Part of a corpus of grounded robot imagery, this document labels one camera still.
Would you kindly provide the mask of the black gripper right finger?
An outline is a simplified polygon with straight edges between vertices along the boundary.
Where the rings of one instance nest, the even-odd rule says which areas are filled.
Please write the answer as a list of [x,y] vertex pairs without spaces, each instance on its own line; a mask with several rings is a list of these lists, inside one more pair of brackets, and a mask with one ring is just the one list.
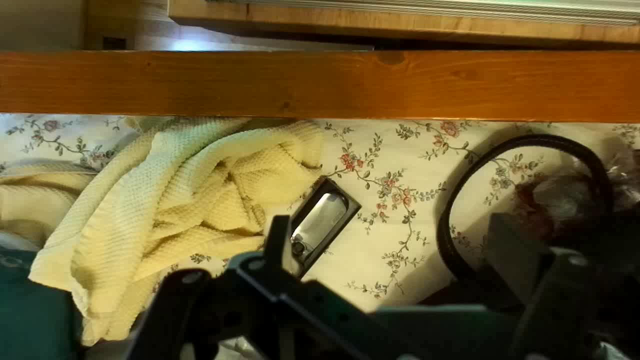
[[589,223],[559,246],[496,215],[484,270],[376,319],[419,360],[638,360],[638,264],[633,212]]

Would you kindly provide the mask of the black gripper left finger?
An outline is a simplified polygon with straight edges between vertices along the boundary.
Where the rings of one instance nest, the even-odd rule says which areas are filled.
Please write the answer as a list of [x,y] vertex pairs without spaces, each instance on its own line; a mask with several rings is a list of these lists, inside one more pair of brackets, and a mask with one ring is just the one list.
[[283,266],[289,218],[276,217],[266,249],[233,257],[219,276],[179,270],[161,282],[125,360],[214,360],[244,336],[266,360],[372,360],[366,316]]

